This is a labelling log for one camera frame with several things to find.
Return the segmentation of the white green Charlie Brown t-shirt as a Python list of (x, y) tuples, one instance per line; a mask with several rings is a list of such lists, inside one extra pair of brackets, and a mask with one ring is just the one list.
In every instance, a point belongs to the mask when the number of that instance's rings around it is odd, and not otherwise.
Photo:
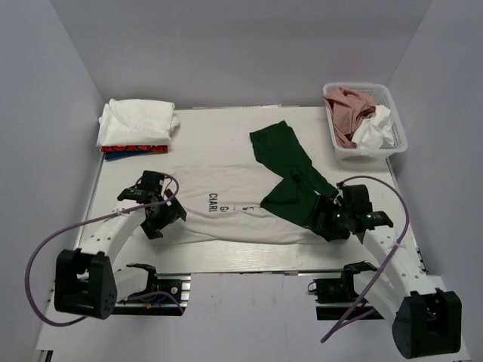
[(168, 169), (187, 212), (164, 232), (171, 244), (234, 241), (313, 244), (346, 240), (338, 195), (285, 121), (248, 134), (238, 148), (184, 158)]

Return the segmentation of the pink t-shirt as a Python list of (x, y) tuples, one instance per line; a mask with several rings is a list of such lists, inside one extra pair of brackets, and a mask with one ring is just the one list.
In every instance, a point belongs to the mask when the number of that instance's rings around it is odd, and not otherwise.
[(362, 122), (376, 112), (374, 98), (347, 87), (336, 87), (323, 96), (330, 111), (337, 145), (345, 149), (355, 149), (352, 141)]

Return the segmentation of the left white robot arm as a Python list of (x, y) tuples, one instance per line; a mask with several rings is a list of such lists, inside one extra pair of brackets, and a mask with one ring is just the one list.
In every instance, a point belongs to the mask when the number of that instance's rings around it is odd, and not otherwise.
[(107, 319), (117, 302), (148, 302), (173, 296), (159, 287), (156, 269), (143, 263), (115, 269), (113, 263), (136, 229), (149, 240), (162, 238), (162, 229), (186, 220), (187, 213), (169, 188), (171, 175), (146, 170), (117, 197), (111, 214), (88, 241), (57, 256), (54, 307), (59, 312)]

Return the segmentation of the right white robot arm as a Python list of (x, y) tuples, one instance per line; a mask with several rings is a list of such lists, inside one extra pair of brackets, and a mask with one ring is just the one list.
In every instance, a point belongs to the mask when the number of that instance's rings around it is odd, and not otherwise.
[(373, 209), (366, 186), (350, 186), (346, 181), (337, 186), (342, 194), (333, 224), (355, 235), (378, 264), (347, 264), (338, 278), (319, 278), (309, 284), (308, 291), (327, 309), (326, 316), (343, 303), (349, 304), (322, 341), (350, 323), (378, 314), (390, 326), (395, 346), (406, 359), (459, 352), (459, 296), (438, 287), (411, 258), (392, 220)]

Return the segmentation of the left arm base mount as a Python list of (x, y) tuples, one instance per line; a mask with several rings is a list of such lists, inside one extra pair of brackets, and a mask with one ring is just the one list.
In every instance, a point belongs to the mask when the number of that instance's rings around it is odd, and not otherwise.
[(157, 275), (155, 289), (141, 299), (117, 302), (113, 314), (126, 316), (182, 316), (189, 302), (191, 275)]

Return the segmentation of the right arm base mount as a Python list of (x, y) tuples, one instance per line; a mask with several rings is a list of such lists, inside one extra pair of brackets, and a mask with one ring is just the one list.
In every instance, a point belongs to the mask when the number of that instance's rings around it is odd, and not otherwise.
[(357, 297), (344, 290), (339, 278), (314, 279), (308, 284), (307, 292), (315, 297), (318, 321), (337, 321)]

